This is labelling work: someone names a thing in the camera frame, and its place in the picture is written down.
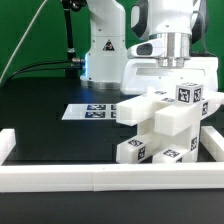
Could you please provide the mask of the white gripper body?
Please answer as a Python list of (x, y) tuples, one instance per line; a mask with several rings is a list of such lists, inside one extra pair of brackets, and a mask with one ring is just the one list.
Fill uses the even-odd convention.
[(217, 57), (192, 57), (183, 68), (159, 67), (153, 58), (131, 59), (125, 67), (120, 89), (126, 95), (141, 95), (148, 87), (171, 91), (177, 84), (191, 82), (217, 91), (217, 70)]

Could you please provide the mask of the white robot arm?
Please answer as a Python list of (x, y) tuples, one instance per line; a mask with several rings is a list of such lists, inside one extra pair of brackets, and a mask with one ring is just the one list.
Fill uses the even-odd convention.
[(83, 84), (142, 94), (149, 87), (174, 89), (195, 82), (218, 89), (218, 59), (191, 52), (206, 32), (206, 0), (137, 0), (131, 29), (141, 40), (125, 46), (125, 10), (116, 0), (87, 0), (91, 47), (85, 55)]

